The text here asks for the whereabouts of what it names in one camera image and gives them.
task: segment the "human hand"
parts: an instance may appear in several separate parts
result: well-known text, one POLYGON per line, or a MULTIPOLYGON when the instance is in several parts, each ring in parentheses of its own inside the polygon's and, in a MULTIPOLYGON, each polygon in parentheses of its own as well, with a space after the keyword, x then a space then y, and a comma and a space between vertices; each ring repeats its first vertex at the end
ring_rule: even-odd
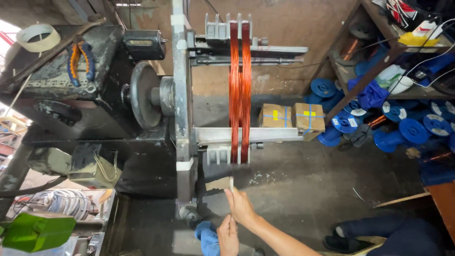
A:
POLYGON ((237 223, 232 215, 226 215, 223 223, 217 228, 220 245, 220 256, 237 256, 240 243, 237 236, 237 223))
POLYGON ((238 191, 235 187, 232 191, 225 189, 224 193, 228 199, 231 214, 238 223, 248 228, 248 225, 256 221, 258 215, 254 212, 247 193, 238 191))

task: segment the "black shoe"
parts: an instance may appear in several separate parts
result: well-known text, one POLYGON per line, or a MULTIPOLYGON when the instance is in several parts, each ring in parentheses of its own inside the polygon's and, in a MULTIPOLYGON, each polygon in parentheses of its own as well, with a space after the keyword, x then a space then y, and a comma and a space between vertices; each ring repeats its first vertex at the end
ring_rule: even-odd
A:
POLYGON ((351 254, 372 246, 372 243, 339 236, 326 236, 322 240, 325 248, 343 254, 351 254))
POLYGON ((265 252, 261 248, 254 249, 252 256, 265 256, 265 252))
POLYGON ((204 218, 197 213, 197 209, 194 206, 182 207, 179 214, 192 230, 195 230, 197 225, 204 221, 204 218))

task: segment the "orange and blue pliers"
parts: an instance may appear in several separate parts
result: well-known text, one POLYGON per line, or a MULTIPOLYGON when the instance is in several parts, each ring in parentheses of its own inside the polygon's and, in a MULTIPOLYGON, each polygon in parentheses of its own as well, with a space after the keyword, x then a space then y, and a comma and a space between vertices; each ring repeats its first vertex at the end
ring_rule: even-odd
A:
POLYGON ((82 36, 76 36, 73 43, 68 48, 68 53, 69 57, 67 70, 71 83, 76 87, 81 86, 77 76, 77 68, 79 66, 79 58, 81 57, 81 54, 84 56, 87 66, 87 81, 93 82, 93 80, 95 80, 95 58, 91 51, 91 45, 84 41, 82 36))

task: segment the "masking tape roll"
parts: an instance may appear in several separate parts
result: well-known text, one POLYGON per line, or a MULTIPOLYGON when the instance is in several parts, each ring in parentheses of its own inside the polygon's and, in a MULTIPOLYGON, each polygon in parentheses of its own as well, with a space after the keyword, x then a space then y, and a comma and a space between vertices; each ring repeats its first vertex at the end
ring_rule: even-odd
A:
POLYGON ((52 49, 60 42, 60 35, 49 24, 36 24, 22 29, 16 34, 16 42, 30 52, 43 52, 52 49), (37 42, 28 41, 41 34, 50 33, 46 38, 37 42))

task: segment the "wooden wall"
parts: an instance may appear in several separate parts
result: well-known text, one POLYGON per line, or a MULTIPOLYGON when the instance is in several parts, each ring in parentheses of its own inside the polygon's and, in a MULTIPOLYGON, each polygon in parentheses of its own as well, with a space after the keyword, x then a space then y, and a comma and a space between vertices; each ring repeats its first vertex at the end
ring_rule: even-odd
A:
MULTIPOLYGON (((226 19, 226 14, 253 15, 253 36, 268 37, 274 46, 307 46, 309 52, 304 63, 286 67, 298 67, 320 62, 333 39, 347 18, 356 0, 210 0, 226 19)), ((133 10, 133 28, 160 29, 163 38, 171 39, 170 0, 160 0, 152 11, 133 10)), ((191 0, 189 21, 198 34, 204 33, 205 14, 214 21, 215 13, 204 0, 191 0)), ((172 43, 167 43, 167 55, 157 61, 160 74, 172 74, 172 43)), ((307 86, 317 65, 307 68, 286 69, 279 67, 253 67, 252 93, 298 95, 307 86)), ((195 95, 227 95, 228 67, 193 68, 193 93, 195 95)), ((330 65, 326 65, 323 77, 333 77, 330 65)))

